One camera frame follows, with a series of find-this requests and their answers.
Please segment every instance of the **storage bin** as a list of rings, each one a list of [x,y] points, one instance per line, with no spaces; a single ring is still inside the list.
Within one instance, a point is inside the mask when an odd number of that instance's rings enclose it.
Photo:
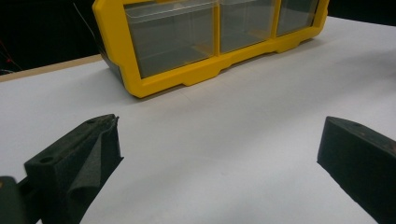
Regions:
[[[312,26],[318,0],[282,0],[276,35]]]
[[[125,6],[140,76],[213,56],[214,0]]]
[[[220,52],[268,39],[274,17],[274,0],[220,0]]]

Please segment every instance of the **dark wall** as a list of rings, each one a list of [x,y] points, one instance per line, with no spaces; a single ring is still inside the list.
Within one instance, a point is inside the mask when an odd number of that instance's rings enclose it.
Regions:
[[[4,45],[0,46],[0,66],[19,69],[9,60],[5,63],[5,48],[23,70],[97,54],[92,33],[73,2],[90,26],[95,26],[93,0],[0,0]]]
[[[390,0],[330,0],[329,16],[396,26],[396,12]]]

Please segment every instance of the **yellow plastic organizer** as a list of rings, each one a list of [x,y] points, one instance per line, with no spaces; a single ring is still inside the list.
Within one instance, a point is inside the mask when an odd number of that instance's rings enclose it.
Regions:
[[[102,55],[145,97],[318,35],[329,0],[96,0]]]

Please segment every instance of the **white table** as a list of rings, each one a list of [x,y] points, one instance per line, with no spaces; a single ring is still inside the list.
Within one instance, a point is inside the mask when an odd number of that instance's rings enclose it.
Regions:
[[[144,100],[103,61],[0,83],[0,175],[86,119],[125,159],[82,223],[375,223],[317,164],[326,116],[396,137],[396,28],[328,18],[299,48]]]

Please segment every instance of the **yellow frame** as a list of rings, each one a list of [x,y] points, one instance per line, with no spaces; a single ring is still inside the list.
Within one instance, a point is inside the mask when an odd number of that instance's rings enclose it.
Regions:
[[[327,17],[329,0],[319,0],[311,27],[276,36],[281,0],[276,0],[271,37],[261,43],[228,53],[219,53],[219,4],[214,9],[214,57],[172,69],[152,77],[141,78],[134,54],[132,38],[125,16],[124,5],[147,2],[148,0],[96,0],[92,6],[103,38],[108,59],[116,64],[122,75],[125,89],[136,97],[145,97],[158,91],[183,84],[190,86],[216,77],[220,70],[234,63],[268,53],[283,52],[296,48],[306,39],[318,35]]]

